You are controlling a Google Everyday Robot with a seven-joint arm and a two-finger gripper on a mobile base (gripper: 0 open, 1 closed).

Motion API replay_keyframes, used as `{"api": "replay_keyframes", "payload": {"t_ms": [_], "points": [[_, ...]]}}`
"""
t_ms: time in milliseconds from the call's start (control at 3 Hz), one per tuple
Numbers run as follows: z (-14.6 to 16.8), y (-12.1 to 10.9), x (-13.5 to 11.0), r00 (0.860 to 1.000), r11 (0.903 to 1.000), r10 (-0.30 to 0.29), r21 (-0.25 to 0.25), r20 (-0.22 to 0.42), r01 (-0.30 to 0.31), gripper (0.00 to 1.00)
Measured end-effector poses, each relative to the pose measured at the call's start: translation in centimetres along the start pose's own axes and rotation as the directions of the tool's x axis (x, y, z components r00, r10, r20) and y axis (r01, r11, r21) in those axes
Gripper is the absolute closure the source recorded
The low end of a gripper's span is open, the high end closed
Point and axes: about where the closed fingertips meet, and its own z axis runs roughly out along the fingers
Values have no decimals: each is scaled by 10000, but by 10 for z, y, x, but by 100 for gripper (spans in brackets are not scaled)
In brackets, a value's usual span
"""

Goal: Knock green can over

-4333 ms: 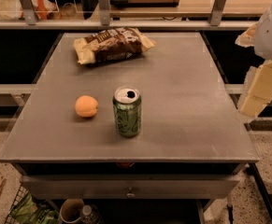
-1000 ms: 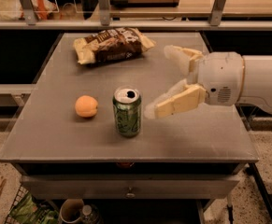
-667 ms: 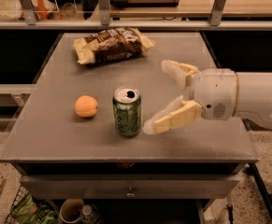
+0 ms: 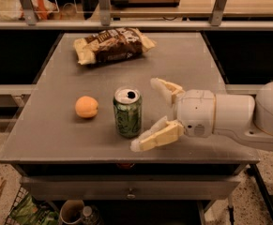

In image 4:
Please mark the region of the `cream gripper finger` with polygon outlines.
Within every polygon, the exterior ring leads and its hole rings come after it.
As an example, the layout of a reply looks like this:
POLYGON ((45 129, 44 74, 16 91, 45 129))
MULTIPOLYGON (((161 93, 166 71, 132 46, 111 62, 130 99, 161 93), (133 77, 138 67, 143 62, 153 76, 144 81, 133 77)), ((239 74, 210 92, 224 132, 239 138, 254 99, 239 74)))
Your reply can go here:
POLYGON ((164 98, 169 107, 174 105, 178 95, 184 93, 184 89, 180 85, 173 82, 167 82, 160 78, 152 78, 150 84, 151 87, 164 98))
POLYGON ((133 140, 130 150, 143 152, 176 142, 184 134, 183 125, 177 120, 169 121, 166 116, 160 118, 149 130, 133 140))

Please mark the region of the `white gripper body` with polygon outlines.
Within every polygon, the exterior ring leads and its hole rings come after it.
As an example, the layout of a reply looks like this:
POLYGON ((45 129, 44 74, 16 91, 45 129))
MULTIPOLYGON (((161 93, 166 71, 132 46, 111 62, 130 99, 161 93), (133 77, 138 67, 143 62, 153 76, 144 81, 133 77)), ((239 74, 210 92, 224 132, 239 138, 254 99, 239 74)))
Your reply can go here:
POLYGON ((176 119, 189 137, 205 138, 214 127, 215 95, 209 90, 189 90, 176 97, 176 119))

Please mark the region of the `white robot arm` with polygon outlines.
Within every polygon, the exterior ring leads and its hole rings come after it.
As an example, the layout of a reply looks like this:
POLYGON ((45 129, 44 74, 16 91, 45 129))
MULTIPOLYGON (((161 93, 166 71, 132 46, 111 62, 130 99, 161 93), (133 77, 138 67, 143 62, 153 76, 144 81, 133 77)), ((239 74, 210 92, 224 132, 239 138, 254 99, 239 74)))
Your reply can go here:
POLYGON ((212 134, 273 151, 273 82, 262 86, 254 97, 214 94, 209 90, 186 91, 159 78, 150 83, 174 109, 174 120, 160 118, 131 142, 131 151, 143 152, 174 143, 183 135, 207 138, 212 134))

